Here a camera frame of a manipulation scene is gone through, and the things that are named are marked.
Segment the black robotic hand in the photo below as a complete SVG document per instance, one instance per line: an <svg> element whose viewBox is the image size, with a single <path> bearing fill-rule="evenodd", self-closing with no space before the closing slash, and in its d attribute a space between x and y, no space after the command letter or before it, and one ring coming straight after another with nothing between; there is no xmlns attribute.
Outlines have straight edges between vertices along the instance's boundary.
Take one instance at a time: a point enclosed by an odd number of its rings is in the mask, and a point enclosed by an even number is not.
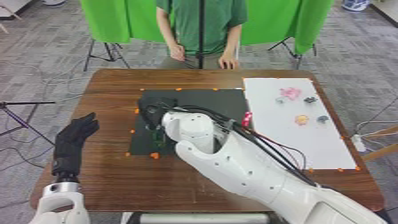
<svg viewBox="0 0 398 224"><path fill-rule="evenodd" d="M84 143L100 129L94 118L96 114L91 113L86 117L75 119L57 135L52 172L57 176L57 182L78 181Z"/></svg>

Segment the green backdrop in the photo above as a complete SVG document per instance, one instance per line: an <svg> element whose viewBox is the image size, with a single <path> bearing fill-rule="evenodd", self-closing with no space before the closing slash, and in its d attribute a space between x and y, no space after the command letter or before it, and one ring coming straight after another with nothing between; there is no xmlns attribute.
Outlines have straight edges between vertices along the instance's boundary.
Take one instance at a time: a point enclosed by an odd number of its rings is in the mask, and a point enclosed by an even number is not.
<svg viewBox="0 0 398 224"><path fill-rule="evenodd" d="M128 43L137 38L164 42L157 25L157 0L80 1L98 41ZM295 37L295 53L304 54L313 47L333 2L247 0L249 22L244 25L242 45L277 42Z"/></svg>

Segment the tripod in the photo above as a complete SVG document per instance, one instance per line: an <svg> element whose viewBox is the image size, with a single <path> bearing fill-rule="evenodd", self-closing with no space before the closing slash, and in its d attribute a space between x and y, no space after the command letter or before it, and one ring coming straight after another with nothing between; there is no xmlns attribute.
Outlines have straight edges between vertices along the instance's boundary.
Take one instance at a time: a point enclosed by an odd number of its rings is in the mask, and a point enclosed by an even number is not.
<svg viewBox="0 0 398 224"><path fill-rule="evenodd" d="M295 58L297 60L297 65L295 65L295 69L299 70L301 69L301 65L302 65L302 54L295 54L293 50L290 49L290 46L286 44L286 40L290 39L290 37L285 38L285 40L272 46L272 48L269 49L269 51L274 50L274 48L283 44L285 48L288 49L290 51L290 55L292 57ZM313 44L313 52L315 52L315 56L318 54L317 52L317 45Z"/></svg>
<svg viewBox="0 0 398 224"><path fill-rule="evenodd" d="M87 54L87 58L86 58L84 71L87 72L87 69L89 69L91 58L98 58L98 59L105 60L107 62L116 62L121 59L125 65L126 65L126 68L130 68L128 62L126 62L125 57L119 52L119 49L123 49L121 45L118 43L116 44L103 43L107 54L109 54L109 58L103 58L102 56L93 55L94 44L96 44L96 40L93 39L89 54Z"/></svg>
<svg viewBox="0 0 398 224"><path fill-rule="evenodd" d="M0 136L7 135L9 133L13 133L14 131L18 131L20 129L27 128L41 136L41 138L48 141L48 143L52 145L55 145L54 142L52 142L52 140L46 138L46 136L41 134L41 132L36 130L36 128L29 124L29 122L32 120L32 117L34 117L34 113L36 113L38 107L39 107L41 104L55 104L55 102L16 102L16 103L0 102L0 110L6 112L6 114L14 119L14 121L20 123L20 127L13 128L4 133L0 133ZM34 109L30 111L27 121L22 119L22 117L9 110L9 108L7 108L9 105L11 106L13 105L34 105Z"/></svg>

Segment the white board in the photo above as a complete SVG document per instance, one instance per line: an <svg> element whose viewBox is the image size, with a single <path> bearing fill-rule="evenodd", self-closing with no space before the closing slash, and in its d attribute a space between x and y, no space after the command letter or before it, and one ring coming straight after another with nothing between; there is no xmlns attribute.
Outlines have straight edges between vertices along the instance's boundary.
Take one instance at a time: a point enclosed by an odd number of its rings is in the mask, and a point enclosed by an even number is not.
<svg viewBox="0 0 398 224"><path fill-rule="evenodd" d="M306 169L356 169L356 161L317 94L313 81L299 78L247 78L244 81L256 131L283 145L302 151L308 158ZM279 103L281 89L288 88L299 89L302 93L295 100L283 98L285 103ZM308 97L318 99L311 104L304 102ZM309 118L302 126L295 122L301 115ZM318 122L320 116L331 118L325 123ZM290 152L302 167L301 154Z"/></svg>

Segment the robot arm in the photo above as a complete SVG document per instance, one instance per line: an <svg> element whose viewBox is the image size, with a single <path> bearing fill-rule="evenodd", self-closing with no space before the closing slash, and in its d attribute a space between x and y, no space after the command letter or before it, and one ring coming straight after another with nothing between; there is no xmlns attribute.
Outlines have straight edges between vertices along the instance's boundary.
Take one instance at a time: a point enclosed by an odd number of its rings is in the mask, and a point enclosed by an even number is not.
<svg viewBox="0 0 398 224"><path fill-rule="evenodd" d="M39 207L30 224L89 224L89 213L84 207L78 174L82 164L82 149L87 137L100 129L96 114L73 120L57 135L54 152L55 183L46 186Z"/></svg>
<svg viewBox="0 0 398 224"><path fill-rule="evenodd" d="M254 131L206 108L176 107L171 101L157 100L160 104L153 104L153 99L150 104L141 102L144 117L153 127L162 125L178 142L180 158L231 193L260 201L292 224L386 223L363 205L293 169L281 154L267 150L272 145L256 139Z"/></svg>

